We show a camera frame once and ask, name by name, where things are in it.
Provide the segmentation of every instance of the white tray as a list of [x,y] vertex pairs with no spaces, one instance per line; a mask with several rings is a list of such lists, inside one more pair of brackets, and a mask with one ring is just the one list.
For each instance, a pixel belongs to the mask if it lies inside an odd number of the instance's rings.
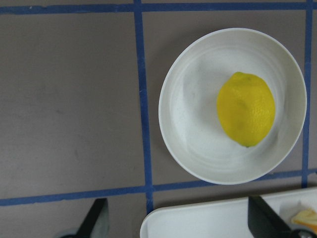
[[[287,223],[299,211],[317,211],[317,188],[262,195]],[[141,238],[252,238],[248,198],[159,208],[143,221]]]

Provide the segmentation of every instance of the white bowl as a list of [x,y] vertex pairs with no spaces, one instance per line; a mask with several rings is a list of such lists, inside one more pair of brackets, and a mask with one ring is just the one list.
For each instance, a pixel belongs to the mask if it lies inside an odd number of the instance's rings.
[[[271,131],[249,148],[224,133],[216,111],[219,89],[237,71],[265,80],[275,100]],[[238,184],[284,160],[301,133],[306,107],[303,75],[288,50],[262,32],[230,28],[201,37],[176,59],[161,90],[158,117],[181,167],[208,182]]]

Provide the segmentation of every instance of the yellow lemon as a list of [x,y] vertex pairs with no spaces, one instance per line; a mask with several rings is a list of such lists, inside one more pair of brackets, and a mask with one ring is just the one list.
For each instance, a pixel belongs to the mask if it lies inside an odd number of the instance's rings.
[[263,79],[236,72],[219,91],[217,113],[231,139],[246,147],[255,146],[273,125],[274,98]]

